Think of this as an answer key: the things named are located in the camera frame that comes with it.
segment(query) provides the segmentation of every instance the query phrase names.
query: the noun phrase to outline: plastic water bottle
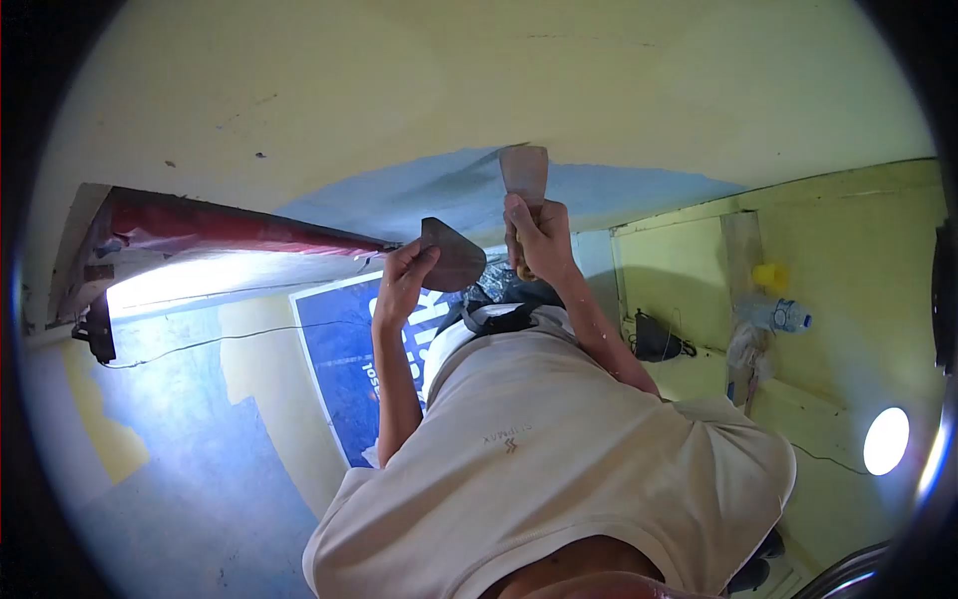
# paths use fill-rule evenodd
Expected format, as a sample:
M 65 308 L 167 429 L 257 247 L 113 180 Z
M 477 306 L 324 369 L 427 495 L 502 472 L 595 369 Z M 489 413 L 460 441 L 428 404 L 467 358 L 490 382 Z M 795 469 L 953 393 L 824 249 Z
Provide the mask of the plastic water bottle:
M 745 295 L 735 303 L 735 315 L 746 322 L 785 333 L 804 333 L 811 326 L 811 314 L 804 306 L 784 297 Z

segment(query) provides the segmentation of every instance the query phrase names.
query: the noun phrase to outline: ceiling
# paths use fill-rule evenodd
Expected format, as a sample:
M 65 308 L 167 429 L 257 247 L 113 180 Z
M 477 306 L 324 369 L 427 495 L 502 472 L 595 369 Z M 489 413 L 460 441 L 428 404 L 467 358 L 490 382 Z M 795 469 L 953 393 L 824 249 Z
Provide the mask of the ceiling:
M 490 243 L 489 156 L 523 142 L 548 147 L 579 230 L 934 154 L 850 0 L 130 2 L 44 153 L 28 320 L 81 183 L 390 241 L 439 215 Z

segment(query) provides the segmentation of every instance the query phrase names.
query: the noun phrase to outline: hand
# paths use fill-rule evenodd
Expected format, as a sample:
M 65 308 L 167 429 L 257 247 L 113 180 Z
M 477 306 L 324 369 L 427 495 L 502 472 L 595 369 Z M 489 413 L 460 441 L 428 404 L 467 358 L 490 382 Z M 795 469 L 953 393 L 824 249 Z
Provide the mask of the hand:
M 420 245 L 420 240 L 415 240 L 386 256 L 373 315 L 374 331 L 398 333 L 416 309 L 422 279 L 439 260 L 438 247 L 420 251 Z
M 516 194 L 505 199 L 506 246 L 509 263 L 518 267 L 521 256 L 540 279 L 554 288 L 579 273 L 572 259 L 572 239 L 569 233 L 569 214 L 565 204 L 545 200 L 533 218 L 526 202 Z

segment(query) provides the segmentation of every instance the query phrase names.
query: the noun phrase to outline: blue poster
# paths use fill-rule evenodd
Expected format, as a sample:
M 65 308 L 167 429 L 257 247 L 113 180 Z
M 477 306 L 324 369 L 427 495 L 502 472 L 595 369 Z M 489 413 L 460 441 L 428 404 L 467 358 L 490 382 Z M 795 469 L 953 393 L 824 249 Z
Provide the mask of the blue poster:
M 371 273 L 332 286 L 293 294 L 308 360 L 334 434 L 352 467 L 370 467 L 363 456 L 379 434 L 379 380 L 370 327 L 379 280 Z M 422 366 L 429 344 L 459 293 L 422 289 L 419 305 L 402 329 L 409 369 L 422 397 Z

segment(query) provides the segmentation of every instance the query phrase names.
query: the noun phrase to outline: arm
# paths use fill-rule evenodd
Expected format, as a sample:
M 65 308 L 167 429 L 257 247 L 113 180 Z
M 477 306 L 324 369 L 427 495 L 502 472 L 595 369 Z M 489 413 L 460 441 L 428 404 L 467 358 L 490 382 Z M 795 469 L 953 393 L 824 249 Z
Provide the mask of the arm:
M 554 287 L 565 304 L 576 339 L 589 357 L 619 382 L 658 396 L 652 377 L 605 318 L 579 270 L 576 268 L 575 275 Z
M 393 457 L 422 422 L 402 325 L 419 301 L 422 278 L 439 260 L 439 248 L 420 251 L 420 241 L 389 254 L 373 316 L 373 358 L 379 377 L 379 466 Z
M 565 304 L 576 339 L 589 357 L 619 382 L 659 396 L 655 382 L 605 318 L 572 258 L 565 205 L 545 200 L 536 225 L 522 198 L 510 194 L 505 204 L 506 245 L 513 266 L 522 252 L 536 276 L 556 290 Z M 516 231 L 520 234 L 521 246 L 516 242 Z

